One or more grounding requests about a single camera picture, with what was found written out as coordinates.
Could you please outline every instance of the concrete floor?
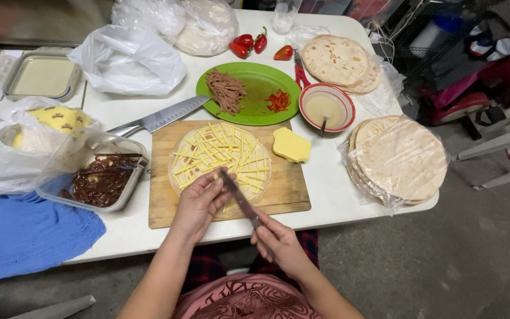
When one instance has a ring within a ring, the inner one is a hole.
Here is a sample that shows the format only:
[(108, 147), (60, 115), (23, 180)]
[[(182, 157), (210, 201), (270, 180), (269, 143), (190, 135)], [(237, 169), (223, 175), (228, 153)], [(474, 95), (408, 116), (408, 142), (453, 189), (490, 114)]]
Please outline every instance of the concrete floor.
[[(458, 126), (436, 128), (450, 153), (470, 147)], [(500, 151), (452, 163), (427, 212), (320, 230), (323, 273), (368, 318), (510, 318), (510, 184), (471, 185), (510, 171)], [(249, 260), (237, 241), (224, 263)], [(53, 268), (0, 280), (0, 318), (93, 294), (71, 318), (113, 318), (152, 255)]]

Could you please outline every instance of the green plate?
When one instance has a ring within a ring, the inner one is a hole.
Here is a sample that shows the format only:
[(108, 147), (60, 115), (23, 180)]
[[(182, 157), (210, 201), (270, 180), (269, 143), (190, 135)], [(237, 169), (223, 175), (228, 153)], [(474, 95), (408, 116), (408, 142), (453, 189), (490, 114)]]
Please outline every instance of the green plate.
[[(300, 88), (285, 72), (264, 64), (252, 62), (232, 62), (215, 66), (215, 68), (222, 73), (227, 72), (232, 77), (243, 82), (245, 84), (245, 92), (247, 92), (247, 95), (238, 104), (239, 106), (244, 106), (244, 108), (235, 116), (225, 112), (216, 115), (220, 110), (220, 106), (213, 100), (204, 103), (204, 107), (208, 112), (216, 117), (236, 124), (269, 126), (286, 121), (298, 112)], [(200, 79), (198, 79), (196, 94), (213, 97), (206, 84), (206, 76), (212, 69), (210, 68), (204, 72)], [(271, 102), (266, 102), (265, 99), (268, 99), (271, 94), (277, 94), (278, 89), (290, 95), (291, 104), (287, 106), (287, 111), (275, 113), (269, 111), (267, 105), (270, 105)]]

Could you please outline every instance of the pink shirt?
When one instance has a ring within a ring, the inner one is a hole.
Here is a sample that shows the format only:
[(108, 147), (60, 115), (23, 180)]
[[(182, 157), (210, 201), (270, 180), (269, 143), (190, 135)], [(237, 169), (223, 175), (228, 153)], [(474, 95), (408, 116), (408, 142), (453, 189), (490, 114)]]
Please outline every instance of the pink shirt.
[(293, 286), (266, 274), (234, 274), (180, 296), (173, 318), (321, 319)]

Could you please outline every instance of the blue cloth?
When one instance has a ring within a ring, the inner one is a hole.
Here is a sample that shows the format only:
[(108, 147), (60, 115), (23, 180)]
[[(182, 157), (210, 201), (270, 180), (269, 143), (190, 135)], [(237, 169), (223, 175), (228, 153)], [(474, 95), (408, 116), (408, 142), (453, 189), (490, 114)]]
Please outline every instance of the blue cloth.
[(81, 255), (105, 233), (94, 212), (40, 198), (0, 196), (0, 278), (42, 271)]

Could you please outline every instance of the hand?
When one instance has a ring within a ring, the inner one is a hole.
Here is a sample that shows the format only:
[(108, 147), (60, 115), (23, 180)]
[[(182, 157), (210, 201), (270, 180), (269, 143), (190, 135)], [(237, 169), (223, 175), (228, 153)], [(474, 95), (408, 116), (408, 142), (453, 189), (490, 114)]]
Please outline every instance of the hand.
[(296, 238), (294, 230), (269, 217), (265, 212), (254, 208), (259, 220), (266, 226), (260, 226), (251, 234), (251, 244), (257, 245), (261, 256), (273, 262), (267, 250), (261, 245), (264, 242), (275, 253), (275, 261), (280, 268), (294, 280), (308, 275), (309, 270), (316, 270), (302, 246)]
[[(196, 178), (182, 191), (170, 232), (184, 236), (192, 243), (204, 237), (218, 208), (232, 196), (229, 192), (222, 192), (222, 178), (214, 180), (214, 174), (221, 170), (227, 171), (227, 167), (220, 167)], [(230, 177), (235, 179), (236, 174), (230, 174)]]

